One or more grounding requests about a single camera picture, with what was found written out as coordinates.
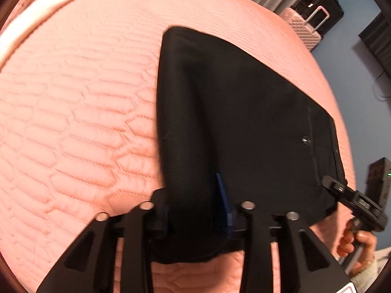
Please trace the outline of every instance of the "suitcase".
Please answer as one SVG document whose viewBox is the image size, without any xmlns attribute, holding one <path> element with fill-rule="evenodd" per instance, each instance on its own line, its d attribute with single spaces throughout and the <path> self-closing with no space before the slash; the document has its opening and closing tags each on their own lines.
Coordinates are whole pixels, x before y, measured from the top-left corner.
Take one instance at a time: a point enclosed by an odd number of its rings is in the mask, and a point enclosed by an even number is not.
<svg viewBox="0 0 391 293">
<path fill-rule="evenodd" d="M 310 21 L 318 14 L 321 15 L 323 20 L 314 28 L 310 24 Z M 290 25 L 297 36 L 303 41 L 306 48 L 311 51 L 322 40 L 322 36 L 317 30 L 330 18 L 330 14 L 323 6 L 318 6 L 306 20 L 292 8 L 283 10 L 280 17 Z"/>
<path fill-rule="evenodd" d="M 339 5 L 338 0 L 300 0 L 296 5 L 292 6 L 303 19 L 308 19 L 318 6 L 323 6 L 330 14 L 330 18 L 317 30 L 323 36 L 331 27 L 333 27 L 344 15 L 344 12 Z M 316 27 L 324 19 L 320 13 L 316 14 L 309 23 Z"/>
</svg>

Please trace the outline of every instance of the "black suitcase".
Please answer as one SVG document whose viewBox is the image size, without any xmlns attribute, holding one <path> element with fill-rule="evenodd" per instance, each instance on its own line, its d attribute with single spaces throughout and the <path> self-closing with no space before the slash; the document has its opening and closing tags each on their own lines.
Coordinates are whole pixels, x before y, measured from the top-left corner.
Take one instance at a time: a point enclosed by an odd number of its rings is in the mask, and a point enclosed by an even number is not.
<svg viewBox="0 0 391 293">
<path fill-rule="evenodd" d="M 343 17 L 344 12 L 337 0 L 300 0 L 296 5 L 292 6 L 292 9 L 306 20 L 320 5 L 330 13 L 330 18 L 317 30 L 323 36 Z M 324 13 L 318 12 L 309 23 L 312 27 L 316 27 L 324 18 Z"/>
</svg>

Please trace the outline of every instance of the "silver screw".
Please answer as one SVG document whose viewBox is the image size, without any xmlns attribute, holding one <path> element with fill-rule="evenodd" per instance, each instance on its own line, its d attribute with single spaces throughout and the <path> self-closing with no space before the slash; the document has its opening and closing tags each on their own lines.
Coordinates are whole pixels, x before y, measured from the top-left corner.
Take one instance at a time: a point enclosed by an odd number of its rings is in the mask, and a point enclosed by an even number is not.
<svg viewBox="0 0 391 293">
<path fill-rule="evenodd" d="M 296 211 L 290 211 L 287 213 L 287 218 L 289 220 L 297 220 L 300 218 L 300 215 Z"/>
<path fill-rule="evenodd" d="M 252 201 L 244 201 L 244 202 L 242 202 L 242 207 L 244 209 L 254 209 L 255 204 Z"/>
<path fill-rule="evenodd" d="M 305 145 L 310 145 L 311 144 L 311 139 L 307 136 L 302 137 L 302 141 Z"/>
<path fill-rule="evenodd" d="M 97 221 L 106 221 L 107 219 L 109 219 L 109 217 L 109 214 L 106 212 L 99 212 L 95 215 L 95 219 Z"/>
<path fill-rule="evenodd" d="M 155 204 L 152 203 L 151 201 L 145 201 L 145 202 L 140 204 L 140 208 L 143 209 L 143 210 L 150 210 L 154 206 L 155 206 Z"/>
</svg>

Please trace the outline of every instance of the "sticker with red border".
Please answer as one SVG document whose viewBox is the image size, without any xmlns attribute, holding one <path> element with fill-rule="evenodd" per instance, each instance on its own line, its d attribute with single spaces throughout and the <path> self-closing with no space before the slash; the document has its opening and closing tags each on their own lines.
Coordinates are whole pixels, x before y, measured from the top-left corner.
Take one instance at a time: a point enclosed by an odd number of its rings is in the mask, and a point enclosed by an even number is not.
<svg viewBox="0 0 391 293">
<path fill-rule="evenodd" d="M 346 284 L 342 289 L 340 289 L 337 293 L 357 293 L 357 292 L 353 283 L 350 282 L 349 284 Z"/>
</svg>

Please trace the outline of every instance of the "pink blanket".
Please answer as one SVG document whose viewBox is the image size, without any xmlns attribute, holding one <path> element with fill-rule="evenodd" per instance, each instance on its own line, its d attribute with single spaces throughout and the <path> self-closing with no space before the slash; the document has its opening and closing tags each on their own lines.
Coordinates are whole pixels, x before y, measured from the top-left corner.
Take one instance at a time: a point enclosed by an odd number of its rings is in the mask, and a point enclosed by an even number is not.
<svg viewBox="0 0 391 293">
<path fill-rule="evenodd" d="M 3 58 L 0 36 L 0 251 L 29 289 L 95 213 L 124 213 L 161 187 L 156 75 L 171 25 L 235 44 L 323 106 L 335 119 L 355 187 L 330 86 L 276 14 L 250 0 L 64 0 L 55 10 Z M 349 218 L 340 206 L 314 227 L 333 252 Z M 203 264 L 154 264 L 155 292 L 238 292 L 241 264 L 241 253 Z M 274 271 L 277 292 L 276 260 Z"/>
</svg>

